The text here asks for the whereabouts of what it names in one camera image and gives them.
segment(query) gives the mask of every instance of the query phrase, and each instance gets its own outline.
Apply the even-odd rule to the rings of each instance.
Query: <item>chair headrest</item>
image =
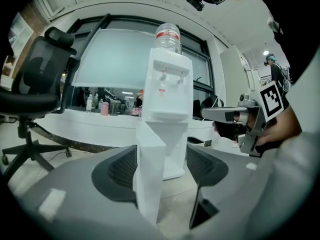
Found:
[[[50,42],[66,48],[70,48],[75,40],[74,35],[65,33],[55,26],[49,27],[44,33],[44,37]]]

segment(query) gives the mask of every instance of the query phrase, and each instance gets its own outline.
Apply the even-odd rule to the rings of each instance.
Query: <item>ceiling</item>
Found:
[[[85,6],[88,2],[101,3],[102,0],[47,1],[55,11],[61,7],[68,10],[81,5]],[[237,45],[242,53],[273,39],[272,31],[267,26],[269,11],[262,0],[227,0],[218,6],[207,4],[202,12],[193,9],[186,0],[141,0],[141,3],[150,1],[160,2],[166,8],[170,6],[172,11],[179,9],[190,17],[196,17],[199,23],[206,24],[213,33],[219,32],[231,45]]]

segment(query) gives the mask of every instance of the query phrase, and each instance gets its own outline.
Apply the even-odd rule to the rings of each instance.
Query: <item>bottle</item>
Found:
[[[92,98],[92,94],[90,94],[88,99],[86,100],[86,110],[85,111],[88,113],[91,113],[92,102],[93,102],[93,98]]]
[[[101,115],[102,116],[108,116],[109,115],[109,103],[103,102],[101,107]]]
[[[96,109],[99,103],[99,95],[98,93],[95,94],[95,96],[93,97],[93,101],[92,101],[92,108]]]
[[[164,23],[157,28],[155,43],[157,48],[181,54],[180,31],[172,23]]]
[[[100,101],[99,101],[99,104],[98,104],[98,109],[99,109],[99,110],[101,110],[103,103],[104,103],[104,101],[103,101],[102,98],[101,98]]]
[[[112,99],[110,101],[110,116],[118,116],[121,112],[121,101]]]

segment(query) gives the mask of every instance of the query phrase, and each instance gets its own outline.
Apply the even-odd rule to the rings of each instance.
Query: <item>backpack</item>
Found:
[[[275,65],[278,66],[278,68],[280,69],[280,72],[283,76],[283,80],[282,80],[282,82],[279,81],[279,85],[282,88],[282,90],[287,93],[290,91],[291,86],[292,86],[291,78],[290,78],[290,67],[286,66],[285,68],[282,68],[276,63],[275,63]]]

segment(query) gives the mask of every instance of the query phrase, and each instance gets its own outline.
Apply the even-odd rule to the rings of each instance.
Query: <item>pink bottle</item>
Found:
[[[101,115],[102,116],[108,116],[109,115],[109,103],[108,102],[102,103]]]

